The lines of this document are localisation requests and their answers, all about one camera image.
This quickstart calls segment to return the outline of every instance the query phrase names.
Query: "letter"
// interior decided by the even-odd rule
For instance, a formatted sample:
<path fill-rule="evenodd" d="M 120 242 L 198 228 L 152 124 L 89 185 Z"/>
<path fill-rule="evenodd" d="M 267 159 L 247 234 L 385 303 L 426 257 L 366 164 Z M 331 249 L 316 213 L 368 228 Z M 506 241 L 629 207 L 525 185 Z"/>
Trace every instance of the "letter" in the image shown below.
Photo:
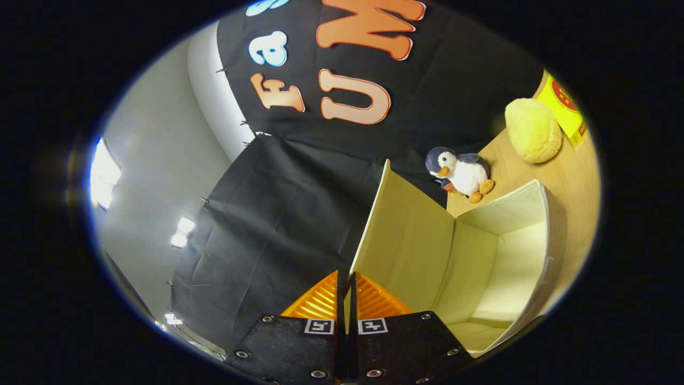
<path fill-rule="evenodd" d="M 281 5 L 286 4 L 290 0 L 262 0 L 262 1 L 257 1 L 256 3 L 252 3 L 249 7 L 247 7 L 247 12 L 245 12 L 245 15 L 247 16 L 256 16 L 263 11 L 271 8 L 277 8 L 280 7 Z"/>
<path fill-rule="evenodd" d="M 394 60 L 404 60 L 413 41 L 399 35 L 394 38 L 375 35 L 376 32 L 413 32 L 415 27 L 382 10 L 401 14 L 408 20 L 421 20 L 425 4 L 416 0 L 322 0 L 330 7 L 355 13 L 318 26 L 316 42 L 321 48 L 339 43 L 365 45 L 389 52 Z"/>
<path fill-rule="evenodd" d="M 268 36 L 259 36 L 250 42 L 248 50 L 252 60 L 257 64 L 267 62 L 274 67 L 279 67 L 287 61 L 285 43 L 287 35 L 282 31 L 274 31 Z"/>
<path fill-rule="evenodd" d="M 333 88 L 361 92 L 371 98 L 371 105 L 367 108 L 357 108 L 346 104 L 335 103 L 331 98 L 321 99 L 321 113 L 325 119 L 343 119 L 350 122 L 370 125 L 385 119 L 391 101 L 387 91 L 372 82 L 354 79 L 353 77 L 333 75 L 330 70 L 322 69 L 318 72 L 318 83 L 325 92 Z"/>
<path fill-rule="evenodd" d="M 281 91 L 282 87 L 285 87 L 285 83 L 280 80 L 267 80 L 263 82 L 263 87 L 261 82 L 263 81 L 263 75 L 260 73 L 255 73 L 250 78 L 252 85 L 259 94 L 259 99 L 264 107 L 270 109 L 272 105 L 281 105 L 283 107 L 292 107 L 299 112 L 304 112 L 304 100 L 302 99 L 302 93 L 296 86 L 290 86 L 288 91 Z"/>

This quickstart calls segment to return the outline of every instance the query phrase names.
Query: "yellow box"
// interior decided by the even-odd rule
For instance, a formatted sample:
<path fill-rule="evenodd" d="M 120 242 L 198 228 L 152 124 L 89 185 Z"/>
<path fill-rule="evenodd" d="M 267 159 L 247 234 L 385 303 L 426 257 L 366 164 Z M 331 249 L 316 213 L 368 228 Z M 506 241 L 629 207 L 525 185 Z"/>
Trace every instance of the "yellow box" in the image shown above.
<path fill-rule="evenodd" d="M 545 104 L 558 120 L 563 132 L 573 147 L 577 146 L 587 132 L 587 126 L 568 93 L 560 83 L 547 74 L 547 82 L 537 96 L 537 100 Z"/>

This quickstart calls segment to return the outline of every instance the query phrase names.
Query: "penguin's orange beak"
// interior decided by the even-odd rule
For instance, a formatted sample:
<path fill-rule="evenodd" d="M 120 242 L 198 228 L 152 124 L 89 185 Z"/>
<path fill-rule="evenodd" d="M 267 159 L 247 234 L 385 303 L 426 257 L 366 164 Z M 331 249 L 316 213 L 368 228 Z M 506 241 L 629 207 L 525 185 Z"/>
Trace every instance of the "penguin's orange beak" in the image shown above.
<path fill-rule="evenodd" d="M 449 174 L 449 167 L 442 167 L 442 169 L 437 173 L 438 176 L 440 177 L 445 177 Z"/>

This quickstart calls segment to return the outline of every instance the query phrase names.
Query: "penguin's orange feet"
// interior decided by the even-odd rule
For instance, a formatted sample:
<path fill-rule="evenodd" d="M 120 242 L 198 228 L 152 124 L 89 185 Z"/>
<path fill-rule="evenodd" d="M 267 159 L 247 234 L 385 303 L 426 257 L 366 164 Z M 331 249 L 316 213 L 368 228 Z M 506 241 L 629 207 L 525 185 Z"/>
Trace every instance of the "penguin's orange feet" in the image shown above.
<path fill-rule="evenodd" d="M 480 194 L 479 191 L 471 194 L 471 196 L 470 196 L 471 203 L 477 203 L 480 200 L 482 200 L 482 194 Z"/>
<path fill-rule="evenodd" d="M 479 191 L 482 194 L 489 193 L 494 188 L 494 181 L 491 179 L 485 179 L 484 182 L 479 184 Z"/>

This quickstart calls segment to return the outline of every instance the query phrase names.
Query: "orange letter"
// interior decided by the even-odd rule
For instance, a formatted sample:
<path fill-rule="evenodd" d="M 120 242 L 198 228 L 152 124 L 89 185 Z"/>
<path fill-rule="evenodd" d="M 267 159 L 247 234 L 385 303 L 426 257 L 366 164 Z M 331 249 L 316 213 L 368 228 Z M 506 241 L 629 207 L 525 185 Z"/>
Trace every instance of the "orange letter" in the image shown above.
<path fill-rule="evenodd" d="M 376 32 L 413 32 L 415 27 L 381 10 L 401 14 L 408 20 L 421 20 L 425 4 L 416 0 L 322 0 L 323 4 L 354 13 L 318 26 L 316 41 L 321 48 L 337 43 L 365 45 L 389 52 L 394 60 L 404 60 L 413 41 L 406 36 L 394 38 Z"/>
<path fill-rule="evenodd" d="M 266 108 L 271 108 L 272 105 L 281 105 L 283 107 L 292 107 L 299 112 L 304 112 L 304 100 L 302 99 L 302 93 L 296 86 L 290 86 L 288 91 L 281 91 L 282 87 L 285 87 L 285 83 L 280 80 L 267 80 L 263 82 L 263 87 L 261 87 L 261 81 L 263 81 L 263 75 L 260 73 L 255 73 L 250 78 L 252 85 L 259 94 L 259 99 L 261 103 Z"/>
<path fill-rule="evenodd" d="M 335 103 L 329 97 L 321 99 L 321 113 L 325 119 L 344 119 L 360 124 L 376 124 L 387 116 L 391 101 L 387 91 L 371 82 L 353 77 L 333 75 L 330 70 L 318 72 L 318 84 L 321 89 L 330 92 L 333 88 L 361 92 L 371 97 L 371 105 L 367 108 L 356 108 L 346 104 Z"/>

